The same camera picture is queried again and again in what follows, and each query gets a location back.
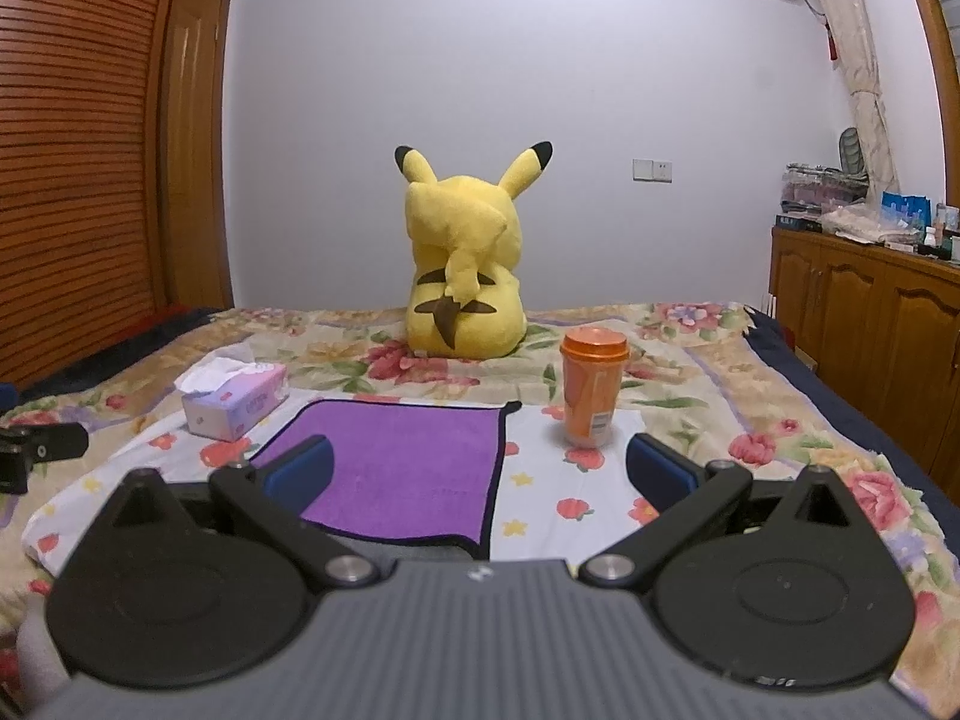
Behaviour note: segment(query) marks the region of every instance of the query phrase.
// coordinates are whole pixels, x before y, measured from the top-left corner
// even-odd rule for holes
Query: beige curtain
[[[899,181],[887,138],[880,71],[867,9],[863,0],[820,0],[820,3],[827,14],[850,89],[853,120],[870,173],[868,201],[878,202],[885,191],[899,191]]]

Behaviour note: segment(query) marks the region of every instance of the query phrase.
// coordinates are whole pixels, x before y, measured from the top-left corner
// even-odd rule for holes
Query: louvered wooden closet door
[[[0,0],[0,381],[164,303],[157,84],[170,0]]]

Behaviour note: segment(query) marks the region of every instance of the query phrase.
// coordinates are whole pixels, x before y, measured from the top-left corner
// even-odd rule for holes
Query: barcode label
[[[593,415],[590,419],[590,436],[593,437],[598,433],[603,433],[611,419],[613,419],[613,412],[601,412]]]

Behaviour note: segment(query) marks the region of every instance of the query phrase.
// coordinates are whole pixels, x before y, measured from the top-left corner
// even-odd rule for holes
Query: pink and purple tissue package
[[[208,439],[235,442],[277,408],[287,391],[285,365],[238,373],[217,391],[184,394],[187,429]]]

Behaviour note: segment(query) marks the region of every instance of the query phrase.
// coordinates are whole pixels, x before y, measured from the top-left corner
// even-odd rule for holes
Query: pikachu plush toy
[[[435,357],[488,360],[510,354],[527,331],[520,305],[520,218],[514,200],[544,171],[553,146],[520,154],[497,184],[456,175],[438,181],[409,146],[395,159],[407,188],[414,286],[407,343]]]

